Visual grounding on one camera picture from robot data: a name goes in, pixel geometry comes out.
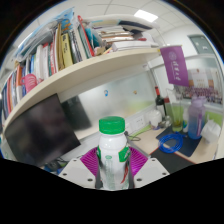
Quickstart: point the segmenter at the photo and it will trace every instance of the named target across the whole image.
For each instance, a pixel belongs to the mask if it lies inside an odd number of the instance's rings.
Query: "green bottle cap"
[[[99,120],[100,132],[107,135],[116,135],[125,131],[125,120],[122,117],[109,116]]]

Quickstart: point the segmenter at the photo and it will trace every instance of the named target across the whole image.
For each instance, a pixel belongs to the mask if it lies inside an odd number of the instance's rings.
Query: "purple banner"
[[[189,86],[188,72],[181,46],[160,49],[170,84]]]

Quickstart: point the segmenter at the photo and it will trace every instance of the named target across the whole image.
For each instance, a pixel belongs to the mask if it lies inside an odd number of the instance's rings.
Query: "black screen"
[[[57,94],[17,117],[5,137],[19,162],[43,166],[80,145]]]

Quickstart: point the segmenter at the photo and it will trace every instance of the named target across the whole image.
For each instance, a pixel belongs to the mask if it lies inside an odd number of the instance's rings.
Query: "ceiling light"
[[[158,19],[158,16],[156,15],[153,15],[149,12],[146,12],[146,11],[143,11],[143,10],[138,10],[135,15],[135,17],[139,17],[139,18],[142,18],[142,19],[145,19],[149,22],[153,22],[155,21],[156,19]]]

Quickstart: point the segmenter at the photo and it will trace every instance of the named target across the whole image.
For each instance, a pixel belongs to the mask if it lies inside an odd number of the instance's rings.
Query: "ceiling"
[[[12,70],[14,67],[13,52],[19,44],[38,26],[46,22],[46,20],[58,15],[62,11],[75,6],[76,15],[83,18],[108,15],[108,14],[131,14],[134,15],[139,9],[157,15],[159,18],[155,20],[159,24],[159,32],[162,34],[179,26],[193,24],[189,18],[180,13],[173,6],[159,0],[68,0],[52,7],[47,12],[40,15],[36,20],[21,32],[19,37],[13,43],[10,51],[5,57],[5,61],[0,71],[0,79],[8,74],[6,71]],[[158,36],[157,30],[148,31],[152,36]]]

